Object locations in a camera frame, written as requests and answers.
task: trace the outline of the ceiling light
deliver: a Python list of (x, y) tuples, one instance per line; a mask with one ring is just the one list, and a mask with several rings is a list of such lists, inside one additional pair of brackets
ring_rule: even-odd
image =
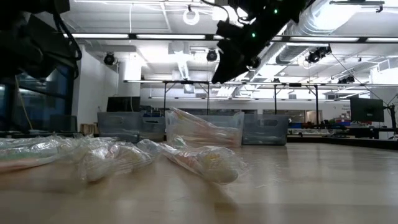
[(398, 38), (393, 37), (371, 37), (366, 40), (366, 42), (398, 42)]
[(76, 39), (128, 39), (128, 34), (72, 34)]
[(222, 40), (224, 39), (224, 37), (220, 36), (220, 35), (214, 35), (213, 36), (213, 40)]
[(183, 40), (204, 40), (205, 35), (185, 34), (137, 34), (137, 39), (183, 39)]
[(163, 83), (163, 81), (159, 80), (125, 80), (128, 83)]
[[(192, 19), (188, 19), (188, 13), (194, 13), (194, 17)], [(184, 14), (182, 15), (182, 19), (184, 20), (184, 22), (190, 26), (194, 26), (196, 25), (199, 20), (200, 20), (200, 16), (199, 16), (199, 12), (197, 10), (185, 10)]]
[(309, 42), (357, 42), (357, 37), (291, 37), (291, 41), (309, 41)]
[(293, 47), (327, 47), (329, 44), (317, 44), (317, 43), (286, 43), (288, 46)]

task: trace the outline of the white wall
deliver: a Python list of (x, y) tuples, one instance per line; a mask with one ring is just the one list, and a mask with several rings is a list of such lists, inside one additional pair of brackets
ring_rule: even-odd
[(80, 124), (97, 122), (97, 112), (106, 111), (108, 97), (118, 92), (119, 75), (81, 46), (80, 76), (73, 87), (72, 115)]
[[(118, 96), (139, 96), (140, 95), (140, 83), (125, 83), (124, 79), (126, 79), (126, 75), (130, 73), (141, 73), (141, 68), (135, 70), (131, 66), (134, 64), (130, 64), (127, 62), (121, 62), (119, 64), (119, 80), (118, 80)], [(135, 80), (141, 79), (141, 74), (133, 75)]]

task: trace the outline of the table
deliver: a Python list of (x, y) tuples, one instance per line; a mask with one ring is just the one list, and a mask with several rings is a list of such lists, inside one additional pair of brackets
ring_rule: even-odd
[(243, 146), (250, 171), (216, 185), (164, 156), (87, 187), (67, 164), (0, 175), (1, 223), (398, 223), (398, 154), (288, 143)]

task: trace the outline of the stage light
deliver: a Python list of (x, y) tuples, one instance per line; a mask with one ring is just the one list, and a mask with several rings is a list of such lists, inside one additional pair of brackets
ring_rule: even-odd
[(118, 62), (118, 60), (115, 58), (113, 52), (108, 52), (106, 53), (106, 56), (104, 58), (104, 63), (105, 65), (114, 65)]
[(217, 60), (216, 50), (210, 49), (209, 52), (207, 53), (206, 59), (208, 62), (215, 62)]

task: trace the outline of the wall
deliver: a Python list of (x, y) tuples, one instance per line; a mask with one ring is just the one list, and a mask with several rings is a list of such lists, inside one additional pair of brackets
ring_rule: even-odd
[(118, 92), (119, 75), (81, 46), (80, 76), (73, 87), (72, 115), (82, 123), (97, 122), (97, 112), (106, 111), (108, 97)]

